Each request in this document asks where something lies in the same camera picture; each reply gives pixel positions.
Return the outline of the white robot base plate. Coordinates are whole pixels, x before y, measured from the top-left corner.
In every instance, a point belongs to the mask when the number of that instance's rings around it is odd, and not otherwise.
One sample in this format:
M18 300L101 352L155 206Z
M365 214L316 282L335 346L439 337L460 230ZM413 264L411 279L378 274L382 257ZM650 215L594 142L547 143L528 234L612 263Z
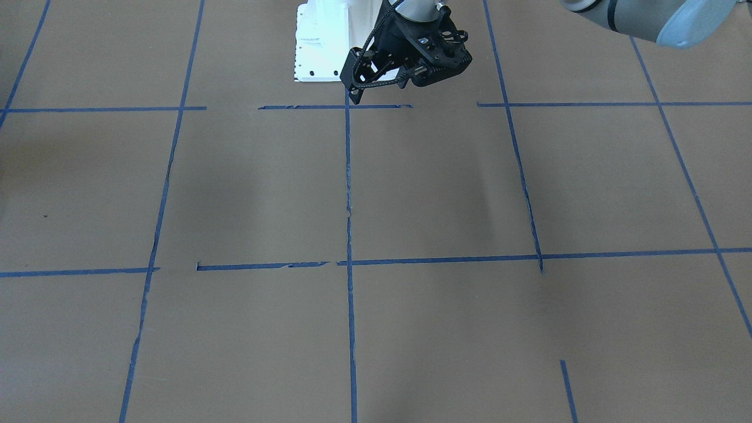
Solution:
M341 82L348 51L361 46L381 1L306 1L296 11L294 81Z

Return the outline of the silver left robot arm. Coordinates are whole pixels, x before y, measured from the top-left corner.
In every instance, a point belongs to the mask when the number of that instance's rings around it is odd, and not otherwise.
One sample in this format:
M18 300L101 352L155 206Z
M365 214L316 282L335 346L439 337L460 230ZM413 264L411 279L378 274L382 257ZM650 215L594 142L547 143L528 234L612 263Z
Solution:
M560 1L567 11L622 35L687 49L706 40L730 15L735 1ZM434 45L432 35L465 41L444 1L383 1L365 43L394 53L402 45Z

